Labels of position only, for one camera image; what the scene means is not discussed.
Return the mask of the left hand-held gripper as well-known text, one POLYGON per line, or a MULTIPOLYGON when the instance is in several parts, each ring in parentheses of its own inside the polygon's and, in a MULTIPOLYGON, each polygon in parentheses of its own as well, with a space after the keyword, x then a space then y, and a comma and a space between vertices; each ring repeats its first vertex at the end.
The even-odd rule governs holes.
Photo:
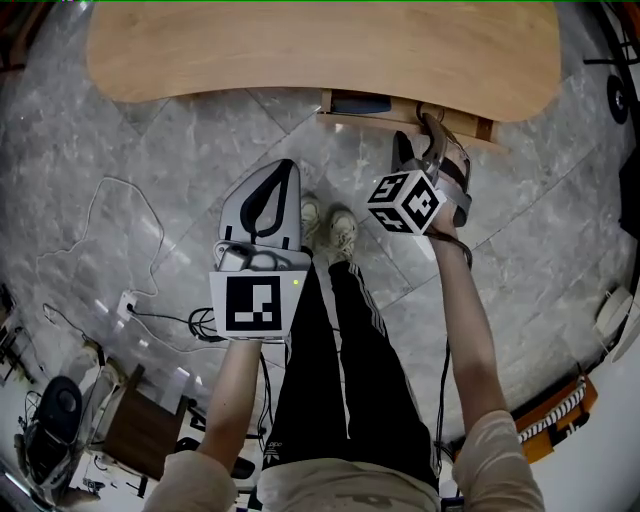
POLYGON ((209 273, 218 334, 283 340, 311 266, 301 249, 298 166, 280 159, 246 178, 224 201, 209 273))

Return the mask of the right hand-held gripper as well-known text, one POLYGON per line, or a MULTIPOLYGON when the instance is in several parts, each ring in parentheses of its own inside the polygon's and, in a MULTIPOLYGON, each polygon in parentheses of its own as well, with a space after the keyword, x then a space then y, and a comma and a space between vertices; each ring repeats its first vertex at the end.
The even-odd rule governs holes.
POLYGON ((377 183, 367 200, 367 208, 382 227, 390 233, 421 236, 435 219, 442 206, 455 207, 453 223, 466 224, 472 198, 457 183, 440 171, 445 156, 455 158, 466 151, 455 145, 447 149, 443 125, 431 114, 422 113, 421 122, 429 146, 418 158, 407 135, 396 131, 393 138, 391 172, 377 183))

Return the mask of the person's right hand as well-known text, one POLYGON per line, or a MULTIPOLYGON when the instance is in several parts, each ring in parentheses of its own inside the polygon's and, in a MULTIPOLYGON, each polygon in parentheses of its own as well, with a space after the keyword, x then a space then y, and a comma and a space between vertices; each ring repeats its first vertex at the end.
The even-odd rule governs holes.
POLYGON ((445 156, 440 171, 452 178, 464 193, 468 192, 470 161, 465 154, 457 155, 455 158, 445 156))

